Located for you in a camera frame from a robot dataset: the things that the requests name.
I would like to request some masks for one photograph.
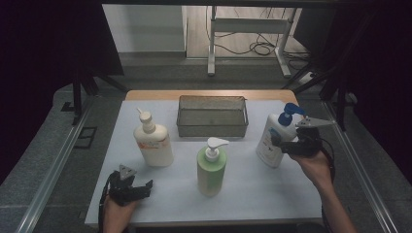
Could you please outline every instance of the metal rail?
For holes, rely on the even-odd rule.
[[[334,110],[331,104],[328,102],[323,102],[323,104],[326,109],[328,118],[334,119]],[[397,229],[391,213],[382,200],[381,195],[378,193],[372,181],[370,180],[370,177],[367,175],[348,135],[340,129],[339,125],[334,125],[333,128],[336,135],[338,136],[340,144],[343,146],[343,149],[348,156],[349,162],[351,163],[356,176],[358,177],[363,192],[365,193],[366,198],[369,200],[370,206],[372,207],[379,223],[382,226],[382,229],[387,233],[397,233]]]
[[[17,227],[16,232],[33,232],[37,221],[40,218],[45,206],[52,194],[55,184],[57,183],[60,173],[64,168],[64,164],[74,147],[76,140],[82,130],[83,125],[86,122],[91,106],[93,104],[93,98],[87,97],[86,104],[84,106],[84,113],[80,118],[77,125],[72,126],[69,135],[67,136],[63,146],[60,149],[57,157],[51,165],[51,168],[43,178],[42,183],[37,189],[27,211],[25,212],[20,224]]]

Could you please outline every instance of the green soap bottle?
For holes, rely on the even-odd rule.
[[[227,144],[227,140],[209,138],[208,146],[197,154],[197,182],[200,192],[206,196],[214,196],[221,191],[227,156],[218,147]]]

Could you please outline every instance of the bottle label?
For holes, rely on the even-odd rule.
[[[277,147],[281,142],[282,137],[276,129],[268,128],[261,139],[262,145],[258,150],[258,155],[270,166],[278,166],[283,157],[281,149]]]
[[[156,150],[170,147],[170,137],[167,135],[162,141],[138,142],[137,145],[143,150]]]

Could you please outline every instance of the white lotion bottle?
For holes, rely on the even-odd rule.
[[[174,157],[167,128],[155,124],[150,112],[138,111],[142,125],[135,128],[133,135],[146,164],[153,167],[171,165]]]
[[[296,137],[296,128],[292,124],[293,114],[304,115],[304,111],[294,103],[288,103],[282,114],[270,114],[267,117],[263,134],[257,145],[257,155],[272,168],[277,168],[284,156],[282,150],[276,145],[290,142]]]

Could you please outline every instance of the soap dispenser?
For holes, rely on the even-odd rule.
[[[229,144],[219,138],[209,138],[207,146],[197,154],[197,181],[199,190],[206,196],[214,196],[221,191],[227,156],[218,147]]]
[[[142,125],[135,128],[133,135],[146,164],[153,167],[171,165],[174,157],[167,128],[155,124],[150,112],[137,110]]]
[[[305,113],[294,103],[288,103],[283,113],[270,114],[267,117],[263,134],[257,145],[257,155],[270,167],[278,167],[283,158],[282,150],[277,145],[281,142],[290,142],[296,137],[296,128],[292,124],[293,114]]]

